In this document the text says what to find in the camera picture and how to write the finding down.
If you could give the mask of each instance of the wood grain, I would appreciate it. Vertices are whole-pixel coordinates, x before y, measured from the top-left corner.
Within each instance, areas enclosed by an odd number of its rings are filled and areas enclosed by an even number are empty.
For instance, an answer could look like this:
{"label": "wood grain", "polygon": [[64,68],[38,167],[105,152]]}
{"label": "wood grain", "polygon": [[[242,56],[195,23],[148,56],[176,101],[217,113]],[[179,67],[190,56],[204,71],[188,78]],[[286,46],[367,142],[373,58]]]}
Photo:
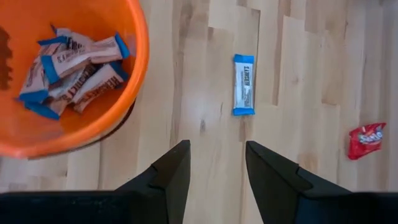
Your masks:
{"label": "wood grain", "polygon": [[[182,139],[185,223],[261,223],[244,158],[255,140],[350,190],[398,190],[398,0],[140,0],[150,62],[126,124],[88,149],[0,158],[0,191],[115,189]],[[256,115],[233,107],[234,54],[256,56]],[[348,132],[387,122],[347,159]]]}

